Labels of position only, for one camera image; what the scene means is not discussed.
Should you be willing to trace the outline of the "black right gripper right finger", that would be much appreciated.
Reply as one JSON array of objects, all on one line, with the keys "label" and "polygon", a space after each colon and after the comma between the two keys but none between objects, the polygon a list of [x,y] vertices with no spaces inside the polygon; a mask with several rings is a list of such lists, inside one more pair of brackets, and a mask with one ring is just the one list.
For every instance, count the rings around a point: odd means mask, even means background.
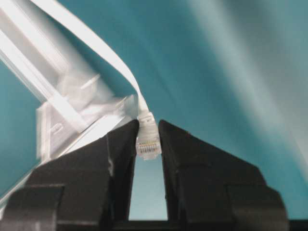
[{"label": "black right gripper right finger", "polygon": [[280,194],[260,170],[167,121],[159,122],[167,216],[185,231],[287,231]]}]

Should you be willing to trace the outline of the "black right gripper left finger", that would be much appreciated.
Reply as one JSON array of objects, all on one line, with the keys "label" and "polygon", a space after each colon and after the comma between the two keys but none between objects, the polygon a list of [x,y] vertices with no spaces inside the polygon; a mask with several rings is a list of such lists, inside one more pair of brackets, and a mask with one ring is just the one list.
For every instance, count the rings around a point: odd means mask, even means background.
[{"label": "black right gripper left finger", "polygon": [[108,231],[127,220],[137,120],[36,168],[9,198],[3,231]]}]

